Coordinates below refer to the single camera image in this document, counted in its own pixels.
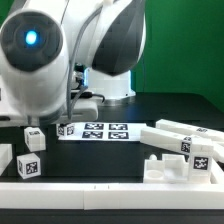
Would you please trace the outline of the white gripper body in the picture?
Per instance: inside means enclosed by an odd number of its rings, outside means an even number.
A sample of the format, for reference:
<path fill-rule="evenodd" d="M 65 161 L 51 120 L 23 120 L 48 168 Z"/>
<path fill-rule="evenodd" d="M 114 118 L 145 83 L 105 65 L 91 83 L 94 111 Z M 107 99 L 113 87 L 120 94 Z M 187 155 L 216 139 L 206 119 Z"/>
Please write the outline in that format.
<path fill-rule="evenodd" d="M 65 106 L 49 115 L 32 117 L 22 114 L 8 103 L 0 103 L 0 127 L 67 124 L 74 122 L 95 121 L 97 118 L 97 104 L 91 100 L 78 100 L 72 110 L 71 118 L 68 118 L 68 112 Z"/>

